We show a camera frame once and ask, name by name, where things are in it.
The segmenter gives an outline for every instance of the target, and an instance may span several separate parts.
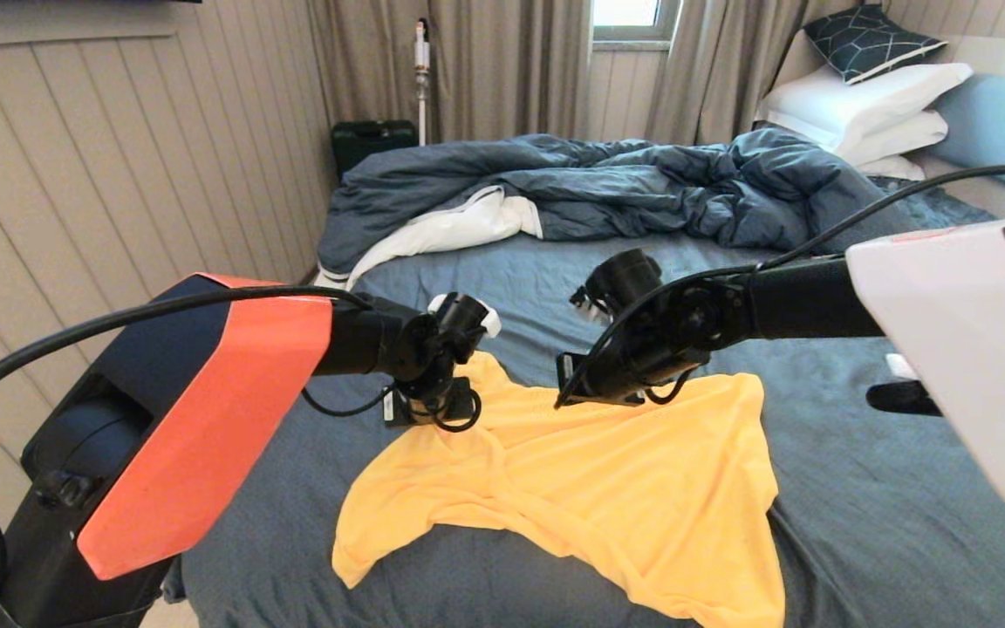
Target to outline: dark green suitcase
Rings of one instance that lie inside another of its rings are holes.
[[[355,164],[383,151],[418,146],[418,130],[408,120],[339,123],[332,128],[332,154],[340,180]]]

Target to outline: curtain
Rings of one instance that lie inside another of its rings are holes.
[[[416,121],[413,26],[429,20],[430,143],[585,131],[591,0],[311,0],[331,123]]]
[[[730,142],[751,130],[790,39],[803,24],[855,0],[683,0],[677,34],[654,89],[646,138]]]

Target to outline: dark blue patterned pillow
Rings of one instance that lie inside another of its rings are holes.
[[[805,35],[846,84],[920,63],[947,43],[892,23],[881,4],[863,4],[821,17],[805,24]]]

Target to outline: window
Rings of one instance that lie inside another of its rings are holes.
[[[678,0],[592,0],[594,39],[667,43],[678,8]]]

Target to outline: wood paneled wall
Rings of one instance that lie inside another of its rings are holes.
[[[645,136],[654,84],[666,55],[664,50],[592,52],[587,140],[611,142]]]
[[[176,35],[0,46],[0,357],[196,270],[296,281],[334,184],[304,0],[175,5]],[[0,385],[17,457],[110,338]]]
[[[892,0],[886,15],[932,35],[1002,36],[1005,0]]]

